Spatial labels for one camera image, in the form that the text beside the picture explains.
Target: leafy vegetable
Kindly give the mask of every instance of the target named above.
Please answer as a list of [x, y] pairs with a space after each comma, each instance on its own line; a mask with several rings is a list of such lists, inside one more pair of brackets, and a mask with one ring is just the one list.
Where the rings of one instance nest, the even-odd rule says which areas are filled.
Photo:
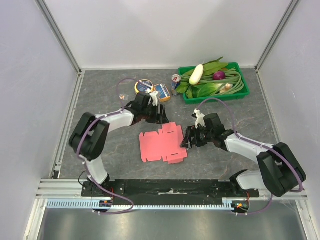
[[176, 91], [180, 94], [183, 94], [188, 90], [189, 86], [189, 82], [182, 81], [180, 85], [176, 88]]
[[189, 86], [188, 90], [185, 92], [185, 95], [188, 99], [193, 99], [193, 95], [192, 95], [192, 86]]
[[219, 58], [216, 59], [216, 60], [208, 61], [206, 64], [209, 64], [209, 63], [218, 63], [218, 62], [220, 62], [220, 60], [223, 59], [223, 58], [224, 58], [223, 56], [222, 56], [222, 57], [219, 57]]
[[204, 85], [206, 84], [197, 84], [197, 85], [193, 85], [192, 87], [196, 89], [202, 89]]
[[210, 62], [205, 65], [202, 76], [209, 76], [228, 66], [227, 62]]
[[[224, 57], [222, 56], [222, 57], [220, 57], [220, 58], [218, 58], [218, 59], [216, 59], [216, 60], [209, 61], [209, 62], [203, 64], [204, 71], [206, 71], [206, 69], [208, 70], [209, 68], [214, 67], [215, 64], [219, 63], [219, 61], [220, 61], [221, 59], [223, 59], [223, 58], [224, 58]], [[212, 72], [211, 74], [214, 74], [215, 72], [221, 70], [222, 68], [225, 68], [227, 65], [228, 65], [228, 63], [226, 63], [225, 66], [219, 68], [218, 70], [215, 70], [215, 71]], [[194, 71], [195, 71], [195, 69], [191, 69], [190, 71], [185, 72], [183, 75], [191, 76], [191, 75], [194, 73]]]
[[199, 89], [196, 88], [195, 86], [192, 86], [192, 96], [193, 96], [194, 98], [197, 98], [197, 97], [198, 97], [198, 92], [199, 92]]
[[207, 83], [206, 85], [204, 85], [199, 91], [198, 91], [198, 98], [201, 97], [208, 97], [211, 96], [212, 94], [215, 94], [216, 92], [218, 92], [218, 90], [220, 89], [220, 87], [223, 84], [219, 84], [219, 83]]

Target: wire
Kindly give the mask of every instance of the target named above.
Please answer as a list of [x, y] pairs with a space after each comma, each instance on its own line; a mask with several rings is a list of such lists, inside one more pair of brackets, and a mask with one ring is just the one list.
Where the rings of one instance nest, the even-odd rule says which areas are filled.
[[114, 188], [113, 188], [113, 187], [111, 187], [111, 192], [112, 192], [113, 194], [115, 193], [115, 191], [114, 191]]
[[249, 191], [246, 191], [246, 195], [247, 195], [247, 199], [245, 200], [246, 203], [249, 203], [249, 200], [250, 200], [250, 193]]
[[[128, 81], [128, 80], [129, 80], [129, 81], [136, 81], [136, 82], [138, 82], [137, 80], [131, 79], [131, 78], [126, 78], [126, 79], [122, 79], [121, 81], [119, 81], [119, 82], [117, 83], [117, 85], [116, 85], [116, 94], [117, 94], [118, 96], [120, 95], [120, 94], [119, 94], [119, 85], [120, 85], [120, 83], [122, 83], [122, 82], [124, 82], [124, 81]], [[115, 115], [118, 115], [118, 114], [122, 114], [122, 113], [123, 113], [123, 111], [124, 111], [124, 109], [125, 109], [125, 104], [124, 104], [124, 102], [122, 101], [121, 98], [119, 98], [119, 100], [120, 100], [120, 103], [121, 103], [121, 109], [118, 110], [118, 111], [114, 111], [114, 112], [108, 113], [108, 114], [104, 114], [104, 115], [96, 118], [96, 119], [89, 125], [89, 127], [86, 129], [86, 131], [84, 132], [84, 134], [83, 134], [83, 136], [82, 136], [82, 138], [81, 138], [81, 140], [80, 140], [80, 142], [79, 142], [78, 148], [76, 149], [76, 156], [77, 156], [77, 158], [78, 158], [79, 160], [83, 161], [84, 168], [85, 168], [85, 172], [87, 172], [88, 178], [91, 180], [91, 182], [93, 182], [93, 183], [94, 183], [100, 190], [102, 190], [103, 192], [105, 192], [105, 193], [107, 193], [107, 194], [110, 194], [110, 195], [112, 195], [112, 196], [114, 196], [114, 197], [117, 197], [117, 198], [126, 200], [127, 202], [129, 202], [129, 203], [131, 204], [131, 207], [130, 207], [130, 208], [125, 209], [125, 210], [121, 210], [121, 211], [115, 211], [115, 212], [100, 212], [100, 211], [98, 212], [98, 211], [93, 210], [95, 213], [98, 213], [98, 214], [100, 214], [100, 215], [117, 215], [117, 214], [128, 213], [128, 212], [130, 212], [130, 211], [134, 208], [134, 206], [135, 206], [134, 202], [133, 202], [132, 200], [130, 200], [129, 198], [127, 198], [127, 197], [125, 197], [125, 196], [118, 195], [118, 194], [116, 194], [116, 193], [113, 193], [113, 192], [108, 191], [107, 189], [103, 188], [103, 187], [92, 177], [92, 174], [90, 173], [89, 168], [88, 168], [88, 166], [87, 166], [87, 162], [86, 162], [87, 159], [86, 159], [84, 156], [80, 155], [80, 151], [81, 151], [82, 145], [84, 144], [84, 141], [85, 141], [87, 135], [89, 134], [89, 132], [91, 131], [91, 129], [94, 127], [94, 125], [95, 125], [98, 121], [100, 121], [100, 120], [102, 120], [102, 119], [105, 119], [106, 117], [115, 116]]]
[[245, 209], [245, 208], [243, 208], [242, 206], [238, 206], [238, 209], [241, 209], [241, 210], [243, 210], [243, 211], [245, 211], [245, 212], [248, 212], [248, 211], [249, 211], [249, 208], [250, 208], [250, 205], [249, 205], [248, 209]]
[[85, 173], [86, 171], [83, 171], [80, 176], [78, 177], [78, 183], [83, 187], [84, 185], [80, 182], [81, 176]]
[[[295, 169], [292, 167], [292, 165], [288, 162], [288, 160], [287, 160], [285, 157], [283, 157], [280, 153], [278, 153], [277, 151], [275, 151], [274, 149], [272, 149], [272, 148], [270, 148], [270, 147], [268, 147], [268, 146], [266, 146], [266, 145], [263, 145], [263, 144], [261, 144], [261, 143], [255, 142], [255, 141], [253, 141], [253, 140], [251, 140], [251, 139], [242, 137], [242, 136], [240, 136], [240, 135], [238, 134], [238, 131], [237, 131], [237, 128], [236, 128], [236, 123], [235, 123], [235, 115], [234, 115], [233, 111], [231, 110], [231, 108], [230, 108], [225, 102], [221, 101], [221, 100], [218, 99], [218, 98], [210, 97], [210, 98], [207, 98], [207, 99], [205, 99], [204, 101], [202, 101], [202, 102], [198, 105], [197, 109], [199, 110], [200, 107], [201, 107], [205, 102], [207, 102], [207, 101], [209, 101], [209, 100], [216, 100], [216, 101], [220, 102], [220, 103], [221, 103], [222, 105], [224, 105], [225, 108], [228, 110], [228, 112], [229, 112], [230, 115], [231, 115], [232, 128], [233, 128], [234, 134], [235, 134], [235, 136], [236, 136], [237, 138], [239, 138], [241, 141], [245, 141], [245, 142], [247, 142], [247, 143], [250, 143], [250, 144], [256, 145], [256, 146], [258, 146], [258, 147], [262, 147], [262, 148], [264, 148], [264, 149], [267, 149], [268, 151], [272, 152], [272, 153], [275, 154], [277, 157], [279, 157], [279, 158], [288, 166], [288, 168], [289, 168], [289, 169], [291, 170], [291, 172], [293, 173], [293, 175], [294, 175], [294, 177], [295, 177], [295, 179], [297, 180], [298, 185], [299, 185], [299, 189], [298, 189], [298, 190], [291, 190], [290, 192], [292, 192], [292, 193], [301, 193], [301, 192], [304, 190], [304, 187], [303, 187], [303, 184], [302, 184], [302, 181], [301, 181], [299, 175], [297, 174], [297, 172], [295, 171]], [[258, 211], [254, 211], [254, 212], [250, 212], [250, 213], [239, 213], [239, 214], [240, 214], [240, 215], [253, 215], [253, 214], [262, 213], [262, 212], [264, 212], [265, 210], [267, 210], [267, 209], [270, 207], [270, 205], [271, 205], [271, 203], [272, 203], [273, 197], [274, 197], [274, 195], [271, 194], [271, 197], [270, 197], [270, 199], [269, 199], [269, 202], [267, 203], [267, 205], [266, 205], [263, 209], [258, 210]]]
[[248, 193], [248, 199], [247, 199], [247, 204], [248, 204], [248, 212], [249, 212], [249, 210], [250, 210], [250, 193], [249, 192], [247, 192]]

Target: metal frame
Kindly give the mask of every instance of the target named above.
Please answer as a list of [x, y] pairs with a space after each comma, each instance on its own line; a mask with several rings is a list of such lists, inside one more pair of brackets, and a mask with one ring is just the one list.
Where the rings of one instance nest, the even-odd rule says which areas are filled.
[[283, 32], [285, 26], [287, 25], [290, 17], [292, 16], [293, 12], [297, 8], [300, 0], [291, 0], [289, 6], [285, 10], [284, 15], [282, 16], [278, 26], [276, 27], [270, 41], [268, 42], [267, 46], [265, 47], [259, 61], [257, 62], [255, 69], [258, 72], [262, 65], [265, 63], [266, 58], [268, 57], [271, 50], [274, 48], [275, 43], [277, 42], [278, 38], [280, 37], [281, 33]]
[[71, 98], [71, 102], [69, 104], [69, 109], [68, 109], [68, 112], [66, 115], [63, 129], [62, 129], [61, 138], [60, 138], [58, 147], [54, 153], [54, 157], [53, 157], [54, 161], [53, 161], [53, 165], [51, 167], [52, 171], [49, 175], [49, 178], [58, 179], [60, 176], [61, 164], [62, 164], [62, 160], [63, 160], [64, 154], [65, 154], [65, 149], [66, 149], [66, 146], [68, 143], [68, 136], [70, 133], [72, 120], [74, 118], [74, 114], [76, 111], [76, 105], [77, 105], [78, 98], [80, 95], [81, 86], [84, 81], [84, 75], [85, 75], [85, 72], [82, 72], [76, 80], [74, 91], [73, 91], [72, 98]]
[[[125, 210], [131, 205], [113, 205], [100, 206], [100, 199], [49, 199], [47, 209], [94, 209], [94, 210]], [[233, 211], [231, 200], [222, 200], [220, 205], [134, 205], [132, 210], [215, 210], [215, 211]]]
[[24, 232], [23, 240], [38, 239], [40, 227], [45, 215], [47, 199], [36, 199], [30, 214], [29, 222]]
[[[82, 186], [78, 183], [77, 179], [42, 179], [38, 191], [36, 193], [36, 199], [33, 205], [33, 209], [30, 215], [29, 223], [25, 231], [24, 240], [36, 240], [41, 229], [41, 224], [44, 219], [45, 209], [48, 208], [66, 208], [65, 205], [59, 207], [55, 202], [65, 202], [64, 204], [69, 204], [68, 208], [73, 209], [88, 209], [91, 205], [85, 206], [89, 202], [96, 205], [97, 200], [110, 200], [110, 197], [81, 197]], [[260, 190], [260, 197], [251, 198], [251, 201], [266, 201], [270, 197], [270, 193], [267, 190]], [[224, 204], [228, 207], [230, 201], [244, 201], [246, 198], [223, 198]], [[297, 194], [288, 192], [283, 197], [274, 197], [274, 201], [288, 201], [295, 200], [299, 216], [307, 236], [308, 240], [319, 240], [319, 235], [317, 228], [315, 227], [313, 220], [310, 216], [310, 208], [308, 207], [309, 201], [305, 191]], [[127, 208], [129, 206], [120, 206], [119, 209]], [[138, 206], [137, 209], [141, 210], [161, 210], [159, 206]], [[174, 209], [184, 209], [184, 208], [174, 208], [167, 207], [166, 210]], [[214, 210], [214, 207], [198, 207], [192, 206], [185, 208], [186, 210]]]
[[45, 17], [46, 21], [48, 22], [51, 30], [53, 31], [53, 34], [55, 35], [56, 39], [60, 43], [62, 49], [64, 50], [65, 54], [69, 58], [74, 70], [80, 74], [81, 73], [81, 68], [79, 64], [77, 63], [77, 60], [75, 56], [73, 55], [72, 51], [70, 50], [63, 34], [61, 33], [53, 15], [51, 14], [46, 2], [44, 0], [35, 0], [37, 5], [39, 6], [43, 16]]
[[[77, 82], [74, 88], [73, 96], [69, 105], [68, 113], [66, 116], [65, 124], [61, 133], [61, 139], [58, 144], [56, 153], [54, 155], [54, 163], [52, 167], [50, 178], [55, 176], [59, 177], [61, 163], [63, 160], [63, 155], [65, 152], [65, 148], [68, 141], [68, 135], [70, 132], [70, 126], [72, 123], [72, 119], [74, 116], [75, 108], [77, 105], [78, 97], [80, 94], [82, 82], [84, 79], [84, 72], [80, 68], [79, 64], [77, 63], [72, 51], [70, 50], [65, 38], [63, 37], [62, 32], [60, 31], [59, 27], [57, 26], [56, 21], [52, 13], [50, 12], [45, 0], [35, 0], [37, 5], [39, 6], [41, 12], [43, 13], [44, 17], [46, 18], [50, 28], [52, 29], [54, 35], [56, 36], [58, 42], [60, 43], [62, 49], [66, 53], [67, 57], [69, 58], [73, 68], [78, 73]], [[267, 111], [269, 117], [271, 119], [272, 128], [276, 137], [276, 140], [279, 141], [278, 129], [275, 124], [275, 120], [272, 114], [272, 110], [268, 104], [268, 99], [266, 97], [260, 76], [259, 70], [261, 69], [262, 65], [264, 64], [266, 58], [268, 57], [269, 53], [273, 49], [275, 43], [279, 39], [281, 33], [283, 32], [285, 26], [287, 25], [290, 17], [292, 16], [294, 10], [298, 6], [300, 0], [291, 0], [288, 8], [286, 9], [283, 17], [281, 18], [278, 26], [276, 27], [270, 41], [268, 42], [266, 48], [264, 49], [258, 63], [255, 66], [259, 85], [262, 91], [262, 95], [267, 107]], [[55, 199], [55, 200], [69, 200], [74, 202], [86, 202], [86, 201], [93, 201], [95, 198], [90, 197], [81, 197], [82, 187], [79, 185], [76, 179], [43, 179], [40, 182], [38, 191], [36, 193], [34, 205], [32, 208], [32, 212], [30, 214], [29, 222], [25, 231], [24, 240], [36, 240], [39, 235], [40, 227], [45, 215], [45, 209], [47, 208], [48, 201]], [[252, 198], [252, 201], [265, 201], [268, 200], [270, 197], [270, 193], [268, 191], [259, 191], [260, 197], [259, 198]], [[243, 201], [244, 198], [223, 198], [224, 201]], [[303, 228], [308, 240], [320, 240], [319, 233], [317, 232], [316, 225], [313, 222], [313, 218], [311, 217], [310, 213], [312, 212], [309, 206], [308, 197], [305, 191], [300, 194], [288, 192], [281, 198], [274, 198], [275, 201], [283, 201], [283, 200], [295, 200], [298, 212], [300, 215], [300, 219], [303, 224]]]

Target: white wall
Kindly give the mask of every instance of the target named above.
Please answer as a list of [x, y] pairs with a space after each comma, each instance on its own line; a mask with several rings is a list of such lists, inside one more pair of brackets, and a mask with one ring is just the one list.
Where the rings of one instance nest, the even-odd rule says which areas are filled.
[[255, 66], [290, 0], [46, 0], [82, 68]]
[[306, 172], [304, 184], [320, 223], [320, 1], [298, 5], [267, 61], [262, 84], [279, 135]]
[[0, 239], [19, 240], [77, 75], [35, 1], [1, 1], [0, 29]]

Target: garlic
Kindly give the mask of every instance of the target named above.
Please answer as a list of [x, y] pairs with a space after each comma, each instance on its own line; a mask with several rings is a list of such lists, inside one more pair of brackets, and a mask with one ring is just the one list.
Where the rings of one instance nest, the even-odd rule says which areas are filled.
[[223, 86], [221, 89], [220, 89], [220, 93], [223, 94], [224, 92], [232, 89], [234, 85], [232, 83], [227, 83], [225, 86]]

